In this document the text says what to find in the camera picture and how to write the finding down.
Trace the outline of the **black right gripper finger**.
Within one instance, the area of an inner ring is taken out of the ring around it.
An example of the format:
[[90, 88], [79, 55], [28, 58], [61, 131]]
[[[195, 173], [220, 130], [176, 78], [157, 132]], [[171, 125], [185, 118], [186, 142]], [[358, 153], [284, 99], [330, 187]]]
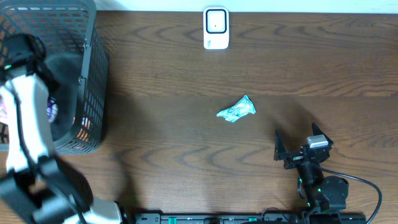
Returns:
[[278, 130], [275, 130], [275, 150], [274, 150], [274, 160], [280, 161], [287, 157], [287, 151], [283, 142], [281, 135]]
[[312, 123], [312, 132], [314, 136], [323, 135], [325, 139], [328, 141], [328, 145], [329, 146], [333, 145], [333, 141], [318, 127], [318, 125], [315, 122]]

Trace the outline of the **teal snack packet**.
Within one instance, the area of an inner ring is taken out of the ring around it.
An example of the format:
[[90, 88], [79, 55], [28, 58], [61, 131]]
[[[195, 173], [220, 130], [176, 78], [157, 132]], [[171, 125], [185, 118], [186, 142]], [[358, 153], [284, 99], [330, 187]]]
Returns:
[[256, 114], [256, 109], [249, 97], [244, 95], [235, 105], [220, 111], [216, 116], [224, 118], [228, 122], [234, 123], [238, 119], [248, 114]]

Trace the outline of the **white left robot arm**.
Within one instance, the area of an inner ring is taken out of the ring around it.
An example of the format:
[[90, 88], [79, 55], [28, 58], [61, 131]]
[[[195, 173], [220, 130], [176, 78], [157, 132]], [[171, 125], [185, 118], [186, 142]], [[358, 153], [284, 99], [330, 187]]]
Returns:
[[9, 57], [1, 67], [9, 154], [2, 200], [26, 223], [127, 223], [118, 203], [94, 197], [83, 174], [55, 153], [47, 103], [59, 83], [45, 64], [42, 41], [16, 34], [3, 44]]

